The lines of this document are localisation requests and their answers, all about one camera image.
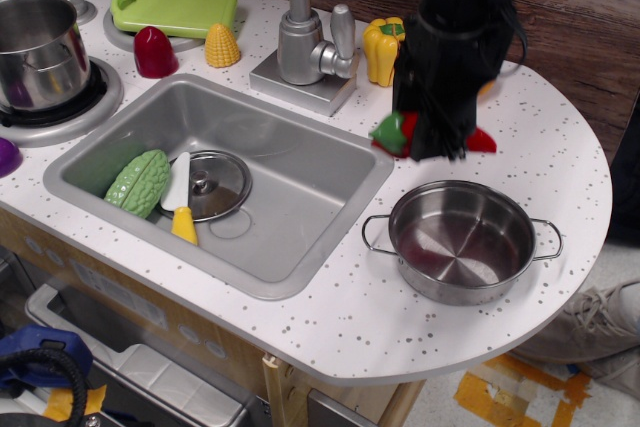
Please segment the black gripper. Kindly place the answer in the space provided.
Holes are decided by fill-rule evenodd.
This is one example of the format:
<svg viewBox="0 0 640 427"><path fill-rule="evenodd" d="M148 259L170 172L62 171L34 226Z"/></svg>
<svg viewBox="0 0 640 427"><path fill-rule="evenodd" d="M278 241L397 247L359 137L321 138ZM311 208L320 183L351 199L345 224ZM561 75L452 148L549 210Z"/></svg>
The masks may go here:
<svg viewBox="0 0 640 427"><path fill-rule="evenodd" d="M476 129L477 96L498 76L513 28L494 19L476 30L453 33L414 14L405 19L404 29L392 109L419 114L410 157L421 161L443 152L450 161L465 159L467 137Z"/></svg>

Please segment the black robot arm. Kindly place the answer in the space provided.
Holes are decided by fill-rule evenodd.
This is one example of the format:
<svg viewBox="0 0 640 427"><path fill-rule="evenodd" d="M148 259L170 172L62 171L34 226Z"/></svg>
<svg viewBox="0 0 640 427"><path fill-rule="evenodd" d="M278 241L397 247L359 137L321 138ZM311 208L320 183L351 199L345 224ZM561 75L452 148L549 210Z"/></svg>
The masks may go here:
<svg viewBox="0 0 640 427"><path fill-rule="evenodd" d="M528 44L513 0L421 0L404 21L392 113L399 139L388 152L415 161L465 157L477 97L512 44Z"/></svg>

